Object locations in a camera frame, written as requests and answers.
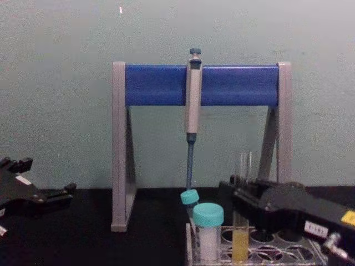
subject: teal cap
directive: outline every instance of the teal cap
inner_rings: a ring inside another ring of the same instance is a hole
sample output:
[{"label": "teal cap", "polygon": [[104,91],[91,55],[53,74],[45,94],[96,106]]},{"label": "teal cap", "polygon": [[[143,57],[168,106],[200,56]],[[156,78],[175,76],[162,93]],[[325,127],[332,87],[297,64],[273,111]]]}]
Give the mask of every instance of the teal cap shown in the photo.
[{"label": "teal cap", "polygon": [[215,227],[223,224],[223,208],[214,203],[201,203],[194,207],[192,217],[197,226]]},{"label": "teal cap", "polygon": [[197,190],[186,190],[180,194],[180,197],[183,205],[193,204],[200,199]]}]

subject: pipette stand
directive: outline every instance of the pipette stand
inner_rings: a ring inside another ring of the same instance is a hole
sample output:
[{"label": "pipette stand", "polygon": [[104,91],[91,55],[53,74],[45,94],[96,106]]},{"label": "pipette stand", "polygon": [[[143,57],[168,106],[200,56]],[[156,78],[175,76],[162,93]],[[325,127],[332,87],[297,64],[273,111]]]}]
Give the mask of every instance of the pipette stand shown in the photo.
[{"label": "pipette stand", "polygon": [[[276,142],[277,182],[291,179],[291,65],[202,68],[201,106],[268,106],[258,178],[268,180]],[[130,106],[185,105],[186,65],[126,65],[112,71],[112,232],[127,230],[136,194]]]}]

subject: test tube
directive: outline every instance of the test tube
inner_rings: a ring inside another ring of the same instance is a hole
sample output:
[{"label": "test tube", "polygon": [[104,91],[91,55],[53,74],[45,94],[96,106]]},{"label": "test tube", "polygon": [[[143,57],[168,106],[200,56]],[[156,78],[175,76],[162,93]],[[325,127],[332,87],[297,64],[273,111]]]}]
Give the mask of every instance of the test tube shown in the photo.
[{"label": "test tube", "polygon": [[[236,167],[236,176],[240,176],[239,186],[245,187],[250,179],[252,153],[240,150],[239,165]],[[245,262],[248,260],[249,247],[249,221],[235,210],[233,211],[232,234],[232,261]]]},{"label": "test tube", "polygon": [[248,247],[249,221],[236,211],[233,211],[232,261],[247,261]]},{"label": "test tube", "polygon": [[194,223],[194,219],[192,218],[192,210],[194,207],[199,204],[199,194],[197,190],[186,190],[180,194],[181,201],[183,205],[185,205],[187,214],[189,215],[190,223],[194,234],[196,232],[196,226]]},{"label": "test tube", "polygon": [[216,262],[221,254],[221,225],[224,210],[214,203],[201,203],[194,207],[197,255],[202,263]]},{"label": "test tube", "polygon": [[249,150],[240,150],[237,155],[237,163],[235,176],[240,177],[240,185],[246,186],[248,181],[250,180],[250,171],[251,171],[251,161],[252,160],[252,152]]}]

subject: pipette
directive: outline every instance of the pipette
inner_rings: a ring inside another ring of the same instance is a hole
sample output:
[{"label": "pipette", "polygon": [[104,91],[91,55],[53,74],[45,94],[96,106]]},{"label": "pipette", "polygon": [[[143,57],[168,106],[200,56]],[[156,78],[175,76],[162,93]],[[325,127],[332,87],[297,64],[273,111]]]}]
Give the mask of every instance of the pipette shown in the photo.
[{"label": "pipette", "polygon": [[187,62],[186,70],[186,113],[185,130],[188,143],[187,150],[187,175],[186,189],[191,189],[192,162],[194,158],[194,144],[197,137],[199,125],[199,113],[201,105],[201,84],[202,84],[202,61],[200,59],[201,49],[190,49],[192,58]]}]

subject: gray stand leg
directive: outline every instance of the gray stand leg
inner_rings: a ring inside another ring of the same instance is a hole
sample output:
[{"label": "gray stand leg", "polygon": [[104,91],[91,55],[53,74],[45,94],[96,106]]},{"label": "gray stand leg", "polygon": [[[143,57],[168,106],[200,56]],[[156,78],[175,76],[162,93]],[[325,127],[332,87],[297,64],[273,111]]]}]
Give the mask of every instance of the gray stand leg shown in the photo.
[{"label": "gray stand leg", "polygon": [[133,142],[125,106],[125,63],[112,72],[112,232],[125,232],[136,193]]},{"label": "gray stand leg", "polygon": [[270,176],[273,148],[276,140],[277,182],[292,181],[292,95],[291,65],[278,63],[278,107],[267,111],[258,179]]}]

